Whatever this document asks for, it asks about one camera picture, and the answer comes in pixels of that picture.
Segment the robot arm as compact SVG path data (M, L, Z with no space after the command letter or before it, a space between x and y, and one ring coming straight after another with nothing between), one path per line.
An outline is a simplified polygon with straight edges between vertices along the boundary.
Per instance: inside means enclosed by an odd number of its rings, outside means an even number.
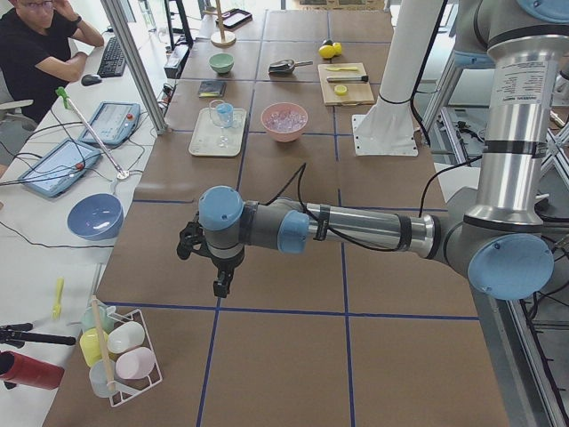
M456 56L490 59L493 90L478 185L449 202L445 218L366 213L279 198L261 205L227 186L208 189L196 215L199 253L228 295L246 246L302 252L311 239L337 239L379 252L411 251L444 263L481 293L524 299L541 290L554 256L534 205L547 150L560 58L568 50L565 1L463 1Z

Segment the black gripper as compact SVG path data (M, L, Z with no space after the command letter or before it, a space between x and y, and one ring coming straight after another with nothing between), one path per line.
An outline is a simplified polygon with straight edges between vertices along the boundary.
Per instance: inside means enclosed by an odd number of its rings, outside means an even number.
M244 260L244 246L236 244L229 248L221 248L213 243L207 243L213 264L218 268L217 278L212 283L213 294L216 297L227 297L234 277L235 268Z

